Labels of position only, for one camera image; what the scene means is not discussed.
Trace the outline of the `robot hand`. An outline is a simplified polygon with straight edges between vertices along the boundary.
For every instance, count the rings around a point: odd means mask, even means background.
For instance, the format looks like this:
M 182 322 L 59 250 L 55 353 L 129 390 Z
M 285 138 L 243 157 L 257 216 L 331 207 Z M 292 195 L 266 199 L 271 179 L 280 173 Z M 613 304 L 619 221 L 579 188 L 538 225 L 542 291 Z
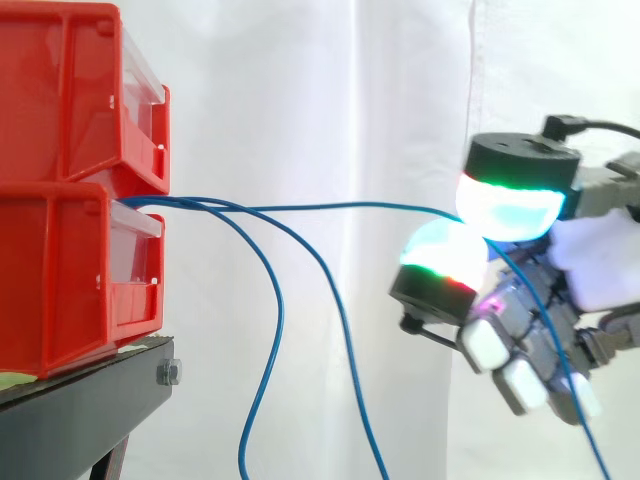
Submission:
M 401 328 L 452 325 L 452 347 L 516 415 L 598 415 L 592 370 L 639 344 L 639 156 L 584 168 L 561 136 L 484 133 L 456 220 L 409 240 L 390 294 Z

